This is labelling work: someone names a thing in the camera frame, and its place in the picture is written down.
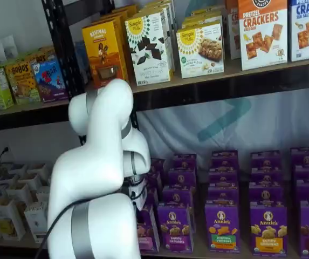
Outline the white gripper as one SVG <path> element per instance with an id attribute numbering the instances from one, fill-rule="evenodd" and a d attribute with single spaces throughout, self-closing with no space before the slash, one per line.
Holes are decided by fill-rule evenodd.
<path id="1" fill-rule="evenodd" d="M 130 177 L 128 190 L 130 199 L 137 209 L 141 211 L 147 198 L 147 181 L 145 177 L 141 175 Z"/>

